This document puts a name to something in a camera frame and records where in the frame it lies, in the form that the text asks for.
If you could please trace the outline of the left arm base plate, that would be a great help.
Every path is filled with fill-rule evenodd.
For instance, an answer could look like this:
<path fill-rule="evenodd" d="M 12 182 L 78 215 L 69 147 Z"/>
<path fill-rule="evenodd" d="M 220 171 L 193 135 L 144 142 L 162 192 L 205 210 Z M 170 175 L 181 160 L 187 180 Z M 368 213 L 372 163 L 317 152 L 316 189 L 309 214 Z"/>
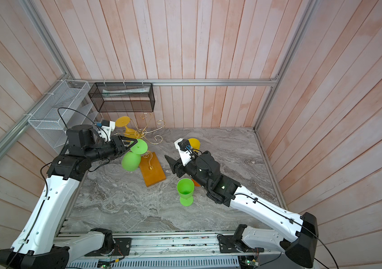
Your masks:
<path fill-rule="evenodd" d="M 113 245 L 108 247 L 108 256 L 126 257 L 130 254 L 132 238 L 115 238 L 113 237 Z"/>

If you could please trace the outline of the green wine glass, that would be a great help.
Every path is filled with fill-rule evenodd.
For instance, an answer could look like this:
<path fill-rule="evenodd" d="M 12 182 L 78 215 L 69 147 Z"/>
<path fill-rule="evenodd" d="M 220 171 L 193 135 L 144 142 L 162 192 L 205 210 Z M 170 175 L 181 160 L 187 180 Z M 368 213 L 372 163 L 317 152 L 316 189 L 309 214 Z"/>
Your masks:
<path fill-rule="evenodd" d="M 131 146 L 130 151 L 123 156 L 121 161 L 122 167 L 126 171 L 135 171 L 141 163 L 142 155 L 144 155 L 147 150 L 147 143 L 142 139 L 138 139 L 137 142 Z"/>
<path fill-rule="evenodd" d="M 181 179 L 176 186 L 178 194 L 180 196 L 180 203 L 188 207 L 193 203 L 194 183 L 191 179 Z"/>

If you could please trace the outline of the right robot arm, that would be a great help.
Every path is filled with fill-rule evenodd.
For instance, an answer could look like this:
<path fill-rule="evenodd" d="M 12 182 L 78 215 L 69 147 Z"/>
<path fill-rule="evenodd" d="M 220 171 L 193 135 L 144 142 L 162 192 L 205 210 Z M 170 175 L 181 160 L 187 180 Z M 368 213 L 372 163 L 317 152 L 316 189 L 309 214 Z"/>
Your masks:
<path fill-rule="evenodd" d="M 242 211 L 275 231 L 277 239 L 258 239 L 256 229 L 240 225 L 236 230 L 237 240 L 247 248 L 268 248 L 283 252 L 289 260 L 311 269 L 317 248 L 317 218 L 310 214 L 292 213 L 257 196 L 238 181 L 224 175 L 220 164 L 209 151 L 201 155 L 185 153 L 185 160 L 166 156 L 173 174 L 190 176 L 205 190 L 216 204 Z"/>

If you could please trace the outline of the amber yellow wine glass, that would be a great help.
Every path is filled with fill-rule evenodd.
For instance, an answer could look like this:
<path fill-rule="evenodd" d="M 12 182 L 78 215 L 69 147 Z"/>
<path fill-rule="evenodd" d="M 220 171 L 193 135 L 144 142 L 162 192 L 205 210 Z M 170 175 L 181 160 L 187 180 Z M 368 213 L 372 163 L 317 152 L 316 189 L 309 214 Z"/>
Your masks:
<path fill-rule="evenodd" d="M 129 125 L 134 123 L 128 116 L 122 116 L 115 121 L 115 126 L 118 128 L 124 128 L 123 135 L 128 138 L 140 139 L 140 133 L 137 128 L 130 128 Z"/>

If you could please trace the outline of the orange wine glass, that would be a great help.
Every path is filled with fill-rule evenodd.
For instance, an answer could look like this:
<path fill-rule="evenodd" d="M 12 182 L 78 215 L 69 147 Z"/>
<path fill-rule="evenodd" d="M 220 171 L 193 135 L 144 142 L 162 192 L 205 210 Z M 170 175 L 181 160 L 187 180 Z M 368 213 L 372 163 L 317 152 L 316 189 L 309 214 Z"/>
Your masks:
<path fill-rule="evenodd" d="M 199 183 L 197 183 L 194 179 L 192 179 L 193 183 L 194 183 L 194 186 L 196 187 L 200 187 L 201 185 Z"/>

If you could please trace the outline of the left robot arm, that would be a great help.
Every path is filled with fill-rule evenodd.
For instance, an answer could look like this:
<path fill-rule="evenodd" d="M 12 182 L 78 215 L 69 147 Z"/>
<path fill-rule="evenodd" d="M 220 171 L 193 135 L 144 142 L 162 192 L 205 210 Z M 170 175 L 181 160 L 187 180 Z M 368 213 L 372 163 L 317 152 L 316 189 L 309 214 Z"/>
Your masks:
<path fill-rule="evenodd" d="M 94 162 L 108 161 L 130 152 L 137 139 L 107 135 L 101 143 L 92 125 L 67 129 L 67 144 L 50 164 L 45 187 L 24 229 L 8 249 L 0 250 L 6 269 L 64 269 L 91 252 L 110 256 L 115 251 L 112 231 L 94 228 L 70 241 L 55 244 L 57 228 L 72 196 Z"/>

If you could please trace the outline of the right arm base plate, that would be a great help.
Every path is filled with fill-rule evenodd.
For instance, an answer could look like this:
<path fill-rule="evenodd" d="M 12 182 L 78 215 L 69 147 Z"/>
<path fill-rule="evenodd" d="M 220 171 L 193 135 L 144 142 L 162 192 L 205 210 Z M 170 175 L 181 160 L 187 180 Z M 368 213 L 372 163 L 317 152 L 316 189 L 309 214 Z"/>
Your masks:
<path fill-rule="evenodd" d="M 218 234 L 217 240 L 219 242 L 219 251 L 221 253 L 257 253 L 265 251 L 263 248 L 250 248 L 241 240 L 235 239 L 233 235 Z"/>

